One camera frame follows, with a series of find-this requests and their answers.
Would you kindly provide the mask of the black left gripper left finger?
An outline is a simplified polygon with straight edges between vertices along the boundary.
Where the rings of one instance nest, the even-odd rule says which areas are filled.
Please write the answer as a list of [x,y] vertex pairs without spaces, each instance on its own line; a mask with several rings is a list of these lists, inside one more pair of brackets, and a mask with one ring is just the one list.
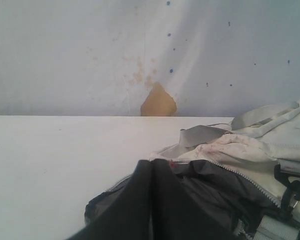
[[152,166],[140,160],[117,198],[71,240],[150,239],[150,186]]

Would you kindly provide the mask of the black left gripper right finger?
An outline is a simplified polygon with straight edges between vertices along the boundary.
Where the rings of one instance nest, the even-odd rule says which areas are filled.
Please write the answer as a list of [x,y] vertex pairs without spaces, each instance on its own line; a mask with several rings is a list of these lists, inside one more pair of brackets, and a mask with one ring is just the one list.
[[235,236],[195,203],[166,160],[152,161],[152,226],[155,240],[233,240]]

